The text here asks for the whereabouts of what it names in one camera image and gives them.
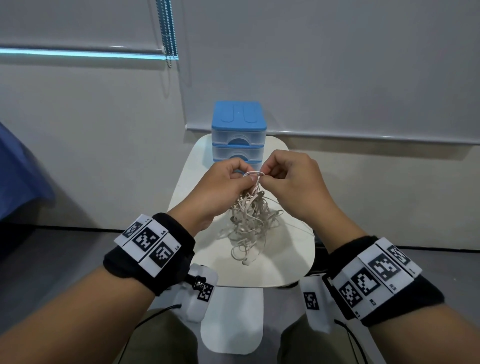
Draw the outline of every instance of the left hand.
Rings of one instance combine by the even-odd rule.
[[[241,158],[214,163],[190,194],[168,214],[178,221],[191,236],[210,226],[215,216],[223,214],[242,191],[251,188],[256,175],[243,177],[253,168]]]

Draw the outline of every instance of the hand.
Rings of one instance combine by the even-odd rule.
[[[177,220],[191,236],[210,226],[215,216],[223,214],[242,191],[252,187],[257,176],[246,176],[253,168],[241,158],[214,163],[190,194],[168,214]]]
[[[315,160],[305,153],[275,150],[260,168],[262,187],[290,215],[310,226],[319,213],[336,207]]]

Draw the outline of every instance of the right hand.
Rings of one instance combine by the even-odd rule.
[[[317,162],[308,154],[275,150],[260,168],[260,184],[291,216],[312,226],[319,214],[335,208]]]

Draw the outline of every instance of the light strip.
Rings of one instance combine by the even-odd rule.
[[[67,56],[67,57],[97,57],[97,58],[130,58],[137,60],[165,61],[164,54],[118,53],[118,52],[90,52],[88,50],[53,50],[53,49],[22,49],[0,48],[0,54],[30,54],[36,56]],[[169,56],[169,60],[178,61],[178,56]]]

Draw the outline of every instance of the black and white qr code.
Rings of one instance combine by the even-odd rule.
[[[384,281],[389,280],[395,274],[400,272],[400,268],[385,253],[368,263],[368,265],[378,273]]]
[[[304,292],[303,298],[305,299],[307,310],[320,310],[315,292]]]
[[[409,257],[407,257],[401,250],[399,250],[395,245],[391,245],[387,248],[387,250],[398,259],[400,263],[403,265],[407,265],[410,263]]]
[[[137,244],[144,252],[148,251],[160,237],[149,228],[143,229],[132,241]]]
[[[141,226],[142,223],[136,221],[127,230],[125,230],[122,235],[126,238],[130,238]]]
[[[213,291],[213,286],[208,283],[204,283],[204,287],[202,288],[202,291],[198,294],[197,299],[208,302],[210,299],[210,296],[212,295]]]
[[[161,242],[158,247],[156,247],[153,252],[150,253],[149,257],[160,268],[163,268],[170,258],[172,258],[172,255],[173,251],[164,242]]]
[[[353,275],[351,280],[365,296],[368,296],[370,293],[380,287],[380,283],[373,276],[373,274],[368,271],[367,268],[360,269],[356,274]]]
[[[345,298],[350,307],[354,307],[362,300],[360,293],[357,292],[350,282],[345,283],[338,291],[343,298]]]

